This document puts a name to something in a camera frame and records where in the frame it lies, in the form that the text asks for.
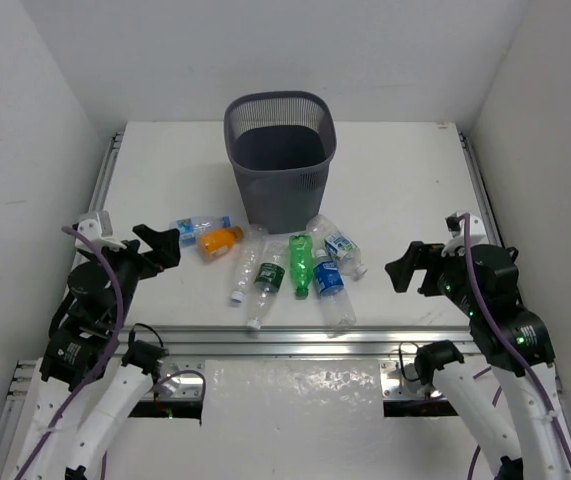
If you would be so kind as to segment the green plastic bottle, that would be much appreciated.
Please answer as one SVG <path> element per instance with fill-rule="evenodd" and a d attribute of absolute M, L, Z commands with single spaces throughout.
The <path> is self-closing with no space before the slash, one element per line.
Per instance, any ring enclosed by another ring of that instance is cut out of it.
<path fill-rule="evenodd" d="M 312 238 L 306 234 L 289 238 L 290 277 L 295 296 L 305 299 L 313 278 Z"/>

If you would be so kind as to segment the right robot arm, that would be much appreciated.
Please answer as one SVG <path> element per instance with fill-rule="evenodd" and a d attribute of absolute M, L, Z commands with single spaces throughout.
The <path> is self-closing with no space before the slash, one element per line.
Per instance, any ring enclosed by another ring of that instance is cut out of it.
<path fill-rule="evenodd" d="M 478 244 L 469 255 L 411 243 L 385 271 L 407 291 L 425 273 L 425 297 L 444 296 L 469 319 L 474 344 L 499 384 L 511 418 L 480 391 L 450 340 L 418 348 L 417 381 L 443 394 L 472 434 L 496 479 L 571 479 L 571 443 L 559 401 L 555 352 L 542 320 L 518 301 L 517 250 Z"/>

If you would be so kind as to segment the clear bottle blue label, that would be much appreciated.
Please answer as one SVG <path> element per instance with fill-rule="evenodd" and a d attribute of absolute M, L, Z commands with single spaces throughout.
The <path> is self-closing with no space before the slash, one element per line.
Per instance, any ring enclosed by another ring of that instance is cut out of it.
<path fill-rule="evenodd" d="M 334 329 L 347 329 L 356 324 L 356 314 L 334 259 L 317 249 L 314 258 L 314 282 L 325 323 Z"/>

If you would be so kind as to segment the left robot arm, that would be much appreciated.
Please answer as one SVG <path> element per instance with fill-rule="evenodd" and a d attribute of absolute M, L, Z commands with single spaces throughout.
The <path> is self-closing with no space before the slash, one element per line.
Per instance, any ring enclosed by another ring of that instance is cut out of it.
<path fill-rule="evenodd" d="M 180 262 L 179 233 L 134 227 L 118 241 L 98 217 L 64 232 L 85 262 L 67 280 L 42 356 L 36 403 L 12 479 L 93 479 L 122 424 L 159 379 L 167 352 L 132 338 L 99 400 L 95 387 L 118 348 L 138 284 Z"/>

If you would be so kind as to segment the clear bottle white green label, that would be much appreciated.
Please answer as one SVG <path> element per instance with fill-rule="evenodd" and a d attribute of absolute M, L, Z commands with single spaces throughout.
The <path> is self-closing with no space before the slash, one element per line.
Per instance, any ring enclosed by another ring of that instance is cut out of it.
<path fill-rule="evenodd" d="M 323 249 L 335 261 L 342 275 L 361 279 L 368 268 L 362 261 L 361 249 L 356 243 L 324 215 L 312 218 L 306 233 L 312 238 L 312 251 Z"/>

